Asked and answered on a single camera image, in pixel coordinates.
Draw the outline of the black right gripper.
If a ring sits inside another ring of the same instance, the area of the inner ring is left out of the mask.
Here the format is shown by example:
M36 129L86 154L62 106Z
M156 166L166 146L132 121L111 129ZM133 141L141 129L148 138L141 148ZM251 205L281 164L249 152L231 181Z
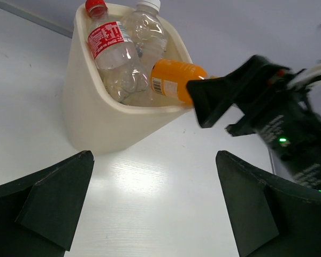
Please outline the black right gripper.
M253 55L224 77L190 80L186 87L201 128L213 127L235 104L244 115L227 132L258 134L293 181L321 190L321 116L308 98L321 71L293 83L296 77L289 68Z

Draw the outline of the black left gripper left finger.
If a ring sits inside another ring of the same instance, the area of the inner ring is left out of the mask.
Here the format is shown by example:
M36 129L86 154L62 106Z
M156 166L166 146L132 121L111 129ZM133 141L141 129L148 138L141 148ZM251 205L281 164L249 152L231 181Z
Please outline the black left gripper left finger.
M0 256L64 256L93 173L91 151L0 185Z

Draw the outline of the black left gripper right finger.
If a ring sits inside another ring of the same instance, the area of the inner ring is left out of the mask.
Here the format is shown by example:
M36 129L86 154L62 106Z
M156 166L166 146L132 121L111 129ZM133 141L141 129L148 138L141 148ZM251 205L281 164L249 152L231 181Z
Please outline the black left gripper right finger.
M239 256L321 256L321 192L222 150L216 166Z

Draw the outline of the orange juice bottle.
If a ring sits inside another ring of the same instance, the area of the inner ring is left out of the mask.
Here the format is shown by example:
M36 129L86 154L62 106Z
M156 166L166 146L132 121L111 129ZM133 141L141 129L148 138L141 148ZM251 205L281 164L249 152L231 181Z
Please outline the orange juice bottle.
M214 78L214 75L208 75L198 65L165 58L155 63L150 74L151 87L155 93L185 104L193 103L186 88L188 81Z

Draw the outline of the red cap clear bottle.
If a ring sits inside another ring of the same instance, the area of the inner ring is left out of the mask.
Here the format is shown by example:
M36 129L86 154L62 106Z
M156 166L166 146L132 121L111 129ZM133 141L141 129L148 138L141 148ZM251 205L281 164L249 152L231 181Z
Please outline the red cap clear bottle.
M124 105L150 106L149 77L124 26L109 15L105 1L86 1L85 8L89 49L107 92Z

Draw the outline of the large clear square bottle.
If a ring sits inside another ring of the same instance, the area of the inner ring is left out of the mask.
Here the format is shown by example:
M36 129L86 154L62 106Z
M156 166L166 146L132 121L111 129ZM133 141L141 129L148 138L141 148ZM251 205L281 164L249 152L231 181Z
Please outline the large clear square bottle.
M160 7L160 1L137 1L135 11L121 20L144 67L143 74L132 68L131 63L120 69L122 104L148 106L152 102L151 70L164 56L167 46L165 29L157 17Z

